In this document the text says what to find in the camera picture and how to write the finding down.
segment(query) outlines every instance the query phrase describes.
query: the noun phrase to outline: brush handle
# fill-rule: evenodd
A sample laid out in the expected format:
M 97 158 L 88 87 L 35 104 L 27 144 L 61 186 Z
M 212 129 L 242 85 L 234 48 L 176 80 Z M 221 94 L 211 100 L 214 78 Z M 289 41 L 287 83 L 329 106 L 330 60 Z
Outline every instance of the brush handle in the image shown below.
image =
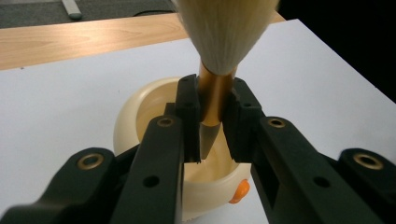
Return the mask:
M 236 68 L 227 75 L 218 76 L 211 73 L 201 63 L 198 93 L 201 102 L 201 118 L 205 126 L 216 126 L 221 123 L 226 101 L 233 88 Z

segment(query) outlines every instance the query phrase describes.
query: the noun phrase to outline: wooden table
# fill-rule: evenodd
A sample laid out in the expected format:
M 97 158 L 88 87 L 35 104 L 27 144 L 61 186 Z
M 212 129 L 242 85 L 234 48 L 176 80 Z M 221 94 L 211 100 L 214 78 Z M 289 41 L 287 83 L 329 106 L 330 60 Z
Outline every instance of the wooden table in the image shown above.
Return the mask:
M 272 22 L 284 20 L 275 12 Z M 0 70 L 187 37 L 176 13 L 0 29 Z

